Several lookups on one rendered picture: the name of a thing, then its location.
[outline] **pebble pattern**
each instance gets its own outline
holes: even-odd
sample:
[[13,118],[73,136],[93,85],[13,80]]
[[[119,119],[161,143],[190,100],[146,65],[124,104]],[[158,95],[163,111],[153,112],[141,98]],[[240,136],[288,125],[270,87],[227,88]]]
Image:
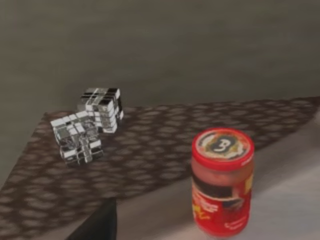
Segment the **pebble pattern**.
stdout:
[[320,98],[256,100],[125,109],[114,135],[102,135],[105,156],[67,168],[46,113],[0,191],[0,239],[29,240],[90,215],[104,198],[119,201],[190,176],[193,137],[211,127],[250,135],[257,149],[306,124]]

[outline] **gray background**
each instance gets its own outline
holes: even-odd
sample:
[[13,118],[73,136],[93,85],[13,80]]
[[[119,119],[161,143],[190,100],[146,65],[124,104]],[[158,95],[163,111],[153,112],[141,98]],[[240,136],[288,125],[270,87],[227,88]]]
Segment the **gray background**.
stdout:
[[315,0],[0,1],[0,185],[45,111],[318,95]]

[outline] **twisted puzzle cube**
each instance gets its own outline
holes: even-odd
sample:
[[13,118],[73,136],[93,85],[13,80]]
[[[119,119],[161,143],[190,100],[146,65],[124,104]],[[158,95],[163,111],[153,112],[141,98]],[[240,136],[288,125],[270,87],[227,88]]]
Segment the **twisted puzzle cube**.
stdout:
[[51,126],[67,165],[89,163],[103,155],[97,127],[86,111],[53,120]]
[[119,88],[89,88],[77,108],[88,112],[100,133],[115,133],[124,117]]

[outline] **red label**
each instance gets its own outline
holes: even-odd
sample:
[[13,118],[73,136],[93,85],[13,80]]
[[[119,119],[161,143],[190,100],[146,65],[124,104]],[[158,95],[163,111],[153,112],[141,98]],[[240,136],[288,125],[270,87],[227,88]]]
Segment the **red label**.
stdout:
[[253,175],[240,184],[230,187],[231,195],[204,194],[192,181],[192,210],[196,223],[216,236],[232,236],[240,232],[249,219]]

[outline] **red jar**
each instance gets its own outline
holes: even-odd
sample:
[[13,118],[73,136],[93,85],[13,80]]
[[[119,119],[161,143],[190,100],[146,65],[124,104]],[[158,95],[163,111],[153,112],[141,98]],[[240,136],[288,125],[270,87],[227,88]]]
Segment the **red jar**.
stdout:
[[254,144],[243,132],[211,128],[192,143],[192,210],[196,224],[214,237],[231,237],[247,225]]

